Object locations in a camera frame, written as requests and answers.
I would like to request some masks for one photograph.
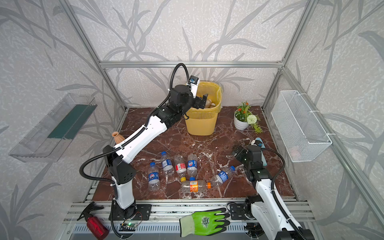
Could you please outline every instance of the empty water bottle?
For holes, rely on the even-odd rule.
[[[227,181],[230,177],[232,177],[232,172],[234,172],[236,169],[234,166],[230,167],[223,167],[221,169],[221,172],[214,175],[211,178],[211,183],[215,187],[219,187],[222,185],[225,181]]]
[[[188,175],[188,177],[196,177],[197,176],[197,156],[196,156],[196,154],[191,153],[188,155],[187,175]]]
[[[181,191],[183,193],[204,192],[205,190],[210,188],[211,188],[210,182],[204,182],[204,180],[195,181],[194,177],[191,177],[190,181],[184,180],[181,183]]]
[[[160,189],[159,170],[154,162],[151,162],[148,169],[148,188],[150,191]]]
[[[170,161],[170,157],[167,152],[164,151],[161,153],[161,165],[163,166],[163,171],[166,175],[172,175],[175,172],[175,169],[172,166],[172,162]]]
[[[174,162],[177,174],[180,176],[180,178],[185,178],[187,168],[185,166],[183,157],[180,154],[177,155],[174,159]]]

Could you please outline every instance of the potted plant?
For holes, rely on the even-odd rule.
[[[233,116],[236,129],[244,130],[251,125],[256,133],[262,133],[263,130],[257,124],[257,121],[260,121],[259,116],[253,115],[249,108],[250,106],[248,102],[241,103],[241,105],[238,106],[238,109]]]

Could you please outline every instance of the marble floor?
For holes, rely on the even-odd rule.
[[[123,123],[120,134],[128,137],[144,124],[147,115],[152,108],[130,108]],[[183,199],[183,198],[228,198],[246,197],[256,193],[252,184],[247,180],[243,166],[233,156],[232,147],[236,144],[247,146],[256,137],[260,137],[266,148],[276,150],[272,141],[271,134],[263,117],[259,106],[251,107],[253,114],[258,114],[261,118],[259,125],[263,133],[257,134],[251,127],[239,131],[233,124],[233,113],[236,107],[223,107],[218,115],[215,132],[210,136],[194,136],[187,131],[185,120],[182,119],[173,125],[166,132],[157,136],[150,142],[136,158],[132,161],[132,166],[137,174],[133,179],[133,195],[136,200],[147,199]],[[148,191],[147,169],[149,163],[155,162],[161,169],[161,152],[167,151],[171,156],[181,154],[185,159],[190,153],[198,156],[198,175],[196,180],[203,179],[206,182],[213,175],[219,173],[219,169],[224,166],[235,166],[236,171],[232,178],[227,180],[220,188],[211,188],[204,193],[182,193],[180,190],[180,178],[175,173],[173,176],[166,177],[163,171],[159,171],[161,187],[158,192]],[[267,161],[267,169],[274,175],[282,163],[281,160],[272,152],[264,151]],[[111,178],[104,170],[103,177]],[[281,196],[294,196],[291,185],[285,172],[282,172],[276,180],[276,187]],[[108,182],[100,182],[93,196],[93,201],[111,200],[113,189]]]

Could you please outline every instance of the red spray bottle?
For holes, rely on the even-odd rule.
[[[96,206],[95,202],[91,202],[80,214],[80,217],[77,219],[80,220],[82,218],[85,218],[85,221],[87,222],[87,227],[98,240],[103,240],[104,238],[106,238],[109,231],[106,227],[104,227],[100,220],[94,215],[90,214],[90,212],[103,208],[104,207]]]

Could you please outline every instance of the wall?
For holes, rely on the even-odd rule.
[[[279,61],[307,1],[70,2],[101,60],[181,62]],[[190,71],[220,84],[223,105],[235,106],[244,100],[263,103],[276,69]],[[127,106],[158,105],[166,96],[171,72],[171,68],[109,70]]]
[[[318,4],[288,68],[363,172],[384,196],[384,1]],[[285,147],[270,115],[284,78],[268,104],[280,151]],[[308,200],[325,239],[384,239],[384,230],[333,151],[312,162],[288,162],[302,200]]]
[[[0,2],[1,239],[55,237],[71,203],[87,190],[80,165],[101,152],[123,114],[57,6]],[[23,163],[8,156],[67,93],[92,95],[98,106],[59,161]]]

